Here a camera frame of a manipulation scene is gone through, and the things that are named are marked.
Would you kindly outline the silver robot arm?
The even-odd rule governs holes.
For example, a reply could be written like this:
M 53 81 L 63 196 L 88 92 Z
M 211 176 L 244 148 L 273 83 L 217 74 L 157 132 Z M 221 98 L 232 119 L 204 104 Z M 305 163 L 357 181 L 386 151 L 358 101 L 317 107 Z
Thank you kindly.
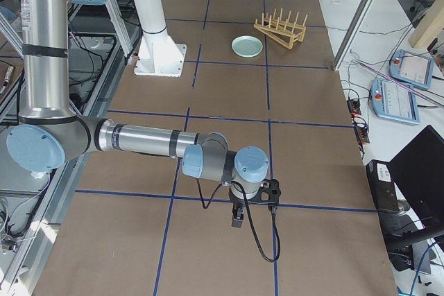
M 12 159 L 31 172 L 49 172 L 93 151 L 121 150 L 178 158 L 185 175 L 229 187 L 232 225 L 250 218 L 250 203 L 271 190 L 268 157 L 249 146 L 234 152 L 218 133 L 118 124 L 81 116 L 69 104 L 67 11 L 70 3 L 107 0 L 20 0 L 26 104 L 6 145 Z

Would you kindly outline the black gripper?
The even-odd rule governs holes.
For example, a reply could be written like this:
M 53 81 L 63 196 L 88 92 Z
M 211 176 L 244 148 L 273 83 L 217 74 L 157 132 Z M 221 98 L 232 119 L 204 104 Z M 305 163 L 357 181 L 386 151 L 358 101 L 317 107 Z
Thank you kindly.
M 243 194 L 237 197 L 231 190 L 229 190 L 229 198 L 232 202 L 232 223 L 231 227 L 241 228 L 244 221 L 244 207 L 245 200 Z

